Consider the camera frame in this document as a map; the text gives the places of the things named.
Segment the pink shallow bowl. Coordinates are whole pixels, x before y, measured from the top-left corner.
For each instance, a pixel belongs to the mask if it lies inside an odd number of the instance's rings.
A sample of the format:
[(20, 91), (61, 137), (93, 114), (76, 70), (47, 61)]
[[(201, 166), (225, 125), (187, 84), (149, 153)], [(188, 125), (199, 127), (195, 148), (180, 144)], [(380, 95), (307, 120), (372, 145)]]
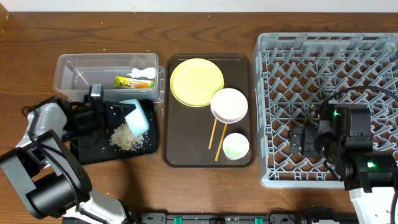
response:
[(211, 99), (210, 110), (214, 117), (225, 124), (241, 121), (248, 112), (248, 100), (234, 88), (217, 91)]

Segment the yellow round plate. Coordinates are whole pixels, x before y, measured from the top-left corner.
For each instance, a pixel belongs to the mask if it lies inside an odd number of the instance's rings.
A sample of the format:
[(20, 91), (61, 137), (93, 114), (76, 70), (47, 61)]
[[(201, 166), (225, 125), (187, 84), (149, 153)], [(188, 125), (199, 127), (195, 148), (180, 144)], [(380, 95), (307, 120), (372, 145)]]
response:
[(213, 95), (223, 88), (224, 76), (221, 69), (203, 58), (191, 58), (181, 62), (170, 77), (173, 96), (185, 106), (207, 106)]

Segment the white cup green inside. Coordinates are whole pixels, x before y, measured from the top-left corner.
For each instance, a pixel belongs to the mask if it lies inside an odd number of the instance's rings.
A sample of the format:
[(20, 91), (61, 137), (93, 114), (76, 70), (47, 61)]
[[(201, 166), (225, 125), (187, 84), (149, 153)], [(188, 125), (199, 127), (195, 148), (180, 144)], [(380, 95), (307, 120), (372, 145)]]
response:
[(222, 149), (228, 159), (235, 161), (249, 152), (249, 140), (243, 134), (232, 133), (224, 138)]

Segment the light blue bowl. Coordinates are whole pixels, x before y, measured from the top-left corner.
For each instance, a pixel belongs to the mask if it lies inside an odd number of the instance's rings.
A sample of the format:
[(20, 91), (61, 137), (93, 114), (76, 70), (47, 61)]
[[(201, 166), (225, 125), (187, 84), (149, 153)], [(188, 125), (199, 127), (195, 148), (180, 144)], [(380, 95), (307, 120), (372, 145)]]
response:
[(130, 112), (126, 117), (126, 123), (129, 126), (133, 136), (138, 138), (149, 130), (149, 122), (138, 100), (123, 100), (122, 104), (133, 105), (136, 108)]

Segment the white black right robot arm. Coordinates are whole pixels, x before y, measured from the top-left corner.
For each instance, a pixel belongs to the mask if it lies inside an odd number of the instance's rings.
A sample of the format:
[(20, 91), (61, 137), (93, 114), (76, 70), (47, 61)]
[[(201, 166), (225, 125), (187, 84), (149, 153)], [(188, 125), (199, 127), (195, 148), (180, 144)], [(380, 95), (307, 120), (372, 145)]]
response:
[(392, 187), (390, 222), (397, 211), (397, 164), (391, 154), (373, 151), (370, 125), (330, 124), (295, 127), (289, 131), (290, 151), (303, 156), (322, 157), (323, 165), (346, 191), (374, 193), (376, 187)]

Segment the white tissue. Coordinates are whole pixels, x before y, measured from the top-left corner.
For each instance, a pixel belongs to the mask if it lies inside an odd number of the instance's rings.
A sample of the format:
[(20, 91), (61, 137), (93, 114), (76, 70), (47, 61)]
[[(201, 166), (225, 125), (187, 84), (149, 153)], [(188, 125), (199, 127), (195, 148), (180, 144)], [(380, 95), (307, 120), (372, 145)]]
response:
[(146, 79), (154, 79), (157, 74), (156, 69), (154, 67), (148, 67), (145, 69), (133, 68), (128, 76), (131, 78), (146, 78)]

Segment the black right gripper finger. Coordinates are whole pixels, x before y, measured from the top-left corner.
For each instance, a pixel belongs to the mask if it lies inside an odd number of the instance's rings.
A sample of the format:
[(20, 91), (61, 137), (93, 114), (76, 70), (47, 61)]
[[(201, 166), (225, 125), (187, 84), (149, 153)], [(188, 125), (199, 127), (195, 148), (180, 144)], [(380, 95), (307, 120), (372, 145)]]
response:
[(301, 148), (304, 157), (317, 157), (315, 140), (317, 138), (316, 128), (304, 128), (302, 131)]
[(289, 131), (290, 153), (298, 154), (302, 149), (303, 127), (294, 127)]

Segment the pile of rice grains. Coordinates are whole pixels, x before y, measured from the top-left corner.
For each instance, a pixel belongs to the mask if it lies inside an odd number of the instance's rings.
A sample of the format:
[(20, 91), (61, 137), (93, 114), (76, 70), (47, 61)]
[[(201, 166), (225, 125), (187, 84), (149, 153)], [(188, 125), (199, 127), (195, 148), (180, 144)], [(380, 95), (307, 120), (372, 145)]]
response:
[(110, 136), (111, 146), (117, 146), (125, 151), (137, 151), (147, 142), (147, 131), (140, 136), (135, 136), (126, 123), (121, 124)]

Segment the wooden chopstick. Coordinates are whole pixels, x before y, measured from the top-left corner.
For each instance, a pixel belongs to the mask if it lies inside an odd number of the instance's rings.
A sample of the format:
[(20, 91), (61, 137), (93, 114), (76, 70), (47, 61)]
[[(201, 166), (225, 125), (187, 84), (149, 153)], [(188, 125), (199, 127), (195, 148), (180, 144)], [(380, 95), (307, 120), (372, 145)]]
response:
[(216, 152), (216, 156), (215, 156), (215, 162), (217, 162), (218, 159), (219, 159), (219, 156), (220, 156), (220, 152), (221, 152), (221, 148), (222, 148), (222, 145), (223, 145), (223, 140), (224, 140), (224, 137), (225, 137), (225, 134), (226, 134), (227, 127), (228, 127), (228, 124), (224, 124), (223, 132), (222, 132), (222, 135), (221, 135), (221, 138), (220, 138), (220, 142), (219, 142), (219, 144), (218, 144), (218, 149), (217, 149), (217, 152)]
[(212, 131), (211, 131), (211, 136), (210, 136), (210, 141), (209, 141), (209, 145), (208, 145), (208, 149), (210, 150), (213, 144), (213, 138), (215, 135), (215, 130), (216, 130), (216, 125), (217, 125), (217, 118), (215, 118), (214, 123), (213, 123), (213, 127), (212, 127)]

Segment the green yellow snack wrapper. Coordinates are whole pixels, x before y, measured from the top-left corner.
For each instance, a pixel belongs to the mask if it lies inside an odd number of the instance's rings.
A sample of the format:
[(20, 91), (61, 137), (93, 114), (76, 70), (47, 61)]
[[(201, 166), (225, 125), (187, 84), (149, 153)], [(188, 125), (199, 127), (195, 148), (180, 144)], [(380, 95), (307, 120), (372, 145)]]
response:
[(116, 75), (113, 87), (120, 89), (150, 89), (154, 86), (153, 80), (140, 80)]

